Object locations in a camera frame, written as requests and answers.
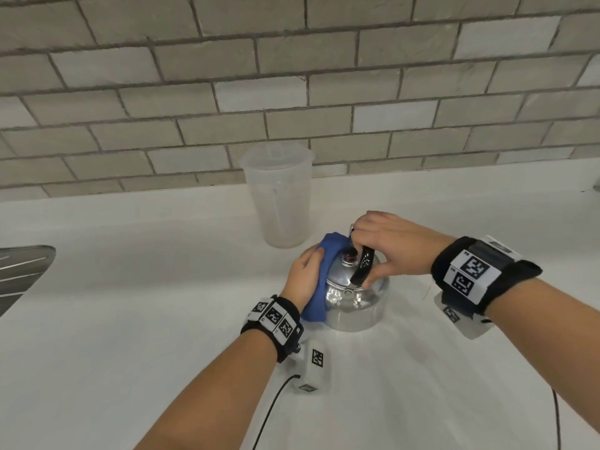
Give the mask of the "person's right hand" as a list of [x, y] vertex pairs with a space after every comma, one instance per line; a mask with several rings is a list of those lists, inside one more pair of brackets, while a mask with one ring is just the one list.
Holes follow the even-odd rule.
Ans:
[[387, 212], [368, 211], [354, 225], [351, 239], [360, 250], [379, 251], [391, 276], [426, 275], [439, 254], [456, 239]]

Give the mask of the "person's right forearm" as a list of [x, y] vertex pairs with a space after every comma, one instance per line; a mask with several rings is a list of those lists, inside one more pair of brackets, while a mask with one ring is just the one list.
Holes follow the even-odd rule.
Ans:
[[534, 278], [493, 300], [485, 315], [600, 434], [600, 311]]

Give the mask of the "blue cloth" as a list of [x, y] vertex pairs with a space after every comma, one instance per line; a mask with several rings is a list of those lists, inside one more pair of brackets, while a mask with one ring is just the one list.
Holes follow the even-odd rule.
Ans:
[[328, 290], [328, 272], [338, 254], [349, 244], [349, 236], [337, 232], [327, 233], [319, 243], [319, 248], [324, 249], [324, 256], [319, 267], [316, 289], [301, 313], [304, 321], [309, 323], [323, 323], [326, 321], [325, 301]]

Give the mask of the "black left wristband with markers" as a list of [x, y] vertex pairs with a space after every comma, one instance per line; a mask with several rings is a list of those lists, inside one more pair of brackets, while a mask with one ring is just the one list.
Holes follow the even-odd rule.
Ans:
[[277, 295], [257, 302], [249, 312], [241, 334], [249, 330], [266, 334], [276, 349], [277, 363], [283, 363], [288, 356], [299, 351], [304, 334], [301, 313], [296, 305]]

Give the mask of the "steel sink drainboard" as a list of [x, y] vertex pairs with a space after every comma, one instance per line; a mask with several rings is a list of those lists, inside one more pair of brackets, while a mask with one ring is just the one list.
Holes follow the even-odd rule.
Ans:
[[0, 248], [0, 318], [49, 269], [56, 248], [49, 245]]

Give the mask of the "clear plastic pitcher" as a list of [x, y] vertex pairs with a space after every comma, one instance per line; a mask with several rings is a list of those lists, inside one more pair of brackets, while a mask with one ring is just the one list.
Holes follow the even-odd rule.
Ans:
[[314, 154], [300, 142], [269, 142], [240, 159], [264, 240], [275, 248], [304, 243], [310, 232]]

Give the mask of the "silver kettle with black handle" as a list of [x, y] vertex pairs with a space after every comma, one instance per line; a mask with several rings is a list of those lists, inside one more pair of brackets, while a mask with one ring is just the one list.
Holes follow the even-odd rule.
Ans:
[[383, 318], [389, 277], [364, 288], [374, 266], [380, 264], [374, 249], [358, 251], [352, 241], [334, 256], [325, 289], [325, 325], [344, 333], [357, 333], [377, 325]]

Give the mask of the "person's left hand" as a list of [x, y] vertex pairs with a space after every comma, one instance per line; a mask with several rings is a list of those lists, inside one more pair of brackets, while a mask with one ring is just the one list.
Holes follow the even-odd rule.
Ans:
[[279, 296], [292, 302], [297, 310], [302, 312], [316, 289], [319, 267], [302, 267], [299, 256], [292, 263], [287, 281]]

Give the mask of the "black wristband with markers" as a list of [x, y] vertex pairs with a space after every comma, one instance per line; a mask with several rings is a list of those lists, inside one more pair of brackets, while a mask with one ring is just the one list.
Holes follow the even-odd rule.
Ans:
[[490, 304], [516, 285], [537, 278], [543, 270], [490, 236], [463, 236], [433, 261], [431, 275], [441, 292], [439, 307], [457, 323], [461, 318], [484, 323]]
[[288, 356], [299, 351], [304, 334], [301, 313], [296, 305], [277, 295], [257, 302], [249, 312], [241, 334], [249, 330], [266, 334], [276, 349], [277, 363], [283, 363]]

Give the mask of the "black right wristband with markers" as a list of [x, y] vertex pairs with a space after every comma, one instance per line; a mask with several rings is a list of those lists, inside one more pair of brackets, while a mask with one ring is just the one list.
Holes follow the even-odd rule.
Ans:
[[431, 275], [441, 292], [439, 307], [457, 323], [461, 318], [484, 323], [490, 304], [516, 285], [537, 278], [543, 270], [490, 236], [463, 236], [433, 261]]

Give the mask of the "person's left forearm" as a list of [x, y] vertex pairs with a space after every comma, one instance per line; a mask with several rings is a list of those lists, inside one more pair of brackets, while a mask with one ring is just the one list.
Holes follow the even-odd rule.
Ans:
[[241, 334], [182, 390], [134, 450], [239, 450], [277, 357], [265, 333]]

